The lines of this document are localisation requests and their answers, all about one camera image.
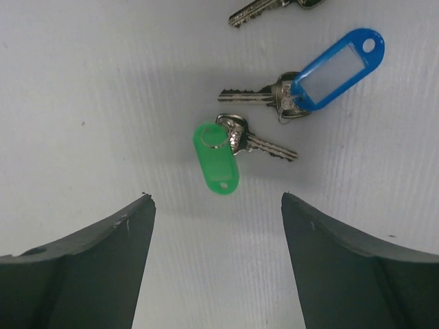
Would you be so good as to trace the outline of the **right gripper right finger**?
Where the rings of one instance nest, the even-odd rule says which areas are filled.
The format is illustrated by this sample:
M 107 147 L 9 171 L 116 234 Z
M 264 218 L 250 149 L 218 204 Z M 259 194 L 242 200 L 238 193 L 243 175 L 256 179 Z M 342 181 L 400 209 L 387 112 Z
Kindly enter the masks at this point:
M 437 328 L 438 256 L 349 226 L 290 193 L 285 237 L 307 328 Z

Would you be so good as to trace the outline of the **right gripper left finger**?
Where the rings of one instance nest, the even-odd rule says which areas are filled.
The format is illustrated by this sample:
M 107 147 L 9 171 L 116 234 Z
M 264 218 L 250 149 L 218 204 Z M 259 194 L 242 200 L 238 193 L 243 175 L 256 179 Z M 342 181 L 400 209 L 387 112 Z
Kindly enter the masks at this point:
M 1 257 L 2 328 L 131 328 L 156 206 L 115 214 L 18 256 Z

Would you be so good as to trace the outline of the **green tagged key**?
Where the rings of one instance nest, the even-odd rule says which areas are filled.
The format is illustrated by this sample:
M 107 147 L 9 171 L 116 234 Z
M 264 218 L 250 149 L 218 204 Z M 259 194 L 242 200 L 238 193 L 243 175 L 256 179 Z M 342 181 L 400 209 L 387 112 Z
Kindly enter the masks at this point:
M 250 131 L 247 120 L 237 114 L 221 114 L 214 123 L 197 127 L 193 145 L 206 185 L 219 195 L 230 195 L 238 187 L 235 156 L 242 151 L 263 151 L 289 162 L 298 158 L 296 152 L 257 137 Z

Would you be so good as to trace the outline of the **blue tagged key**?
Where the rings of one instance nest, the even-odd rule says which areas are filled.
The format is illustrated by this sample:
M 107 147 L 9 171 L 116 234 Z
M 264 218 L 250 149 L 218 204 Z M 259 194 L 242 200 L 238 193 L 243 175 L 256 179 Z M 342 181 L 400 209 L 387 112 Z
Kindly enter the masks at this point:
M 265 104 L 286 123 L 326 107 L 372 73 L 382 62 L 385 41 L 368 28 L 354 29 L 340 38 L 299 72 L 283 73 L 259 91 L 226 90 L 221 103 Z

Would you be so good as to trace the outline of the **yellow tagged key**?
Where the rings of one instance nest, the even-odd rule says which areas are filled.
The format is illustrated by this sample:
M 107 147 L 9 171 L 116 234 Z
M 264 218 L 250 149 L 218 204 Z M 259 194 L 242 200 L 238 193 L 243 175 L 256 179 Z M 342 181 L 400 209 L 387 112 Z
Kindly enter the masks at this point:
M 256 0 L 244 6 L 228 18 L 228 24 L 231 27 L 240 28 L 248 21 L 261 16 L 264 12 L 284 8 L 292 3 L 297 4 L 300 8 L 309 10 L 320 3 L 322 0 Z

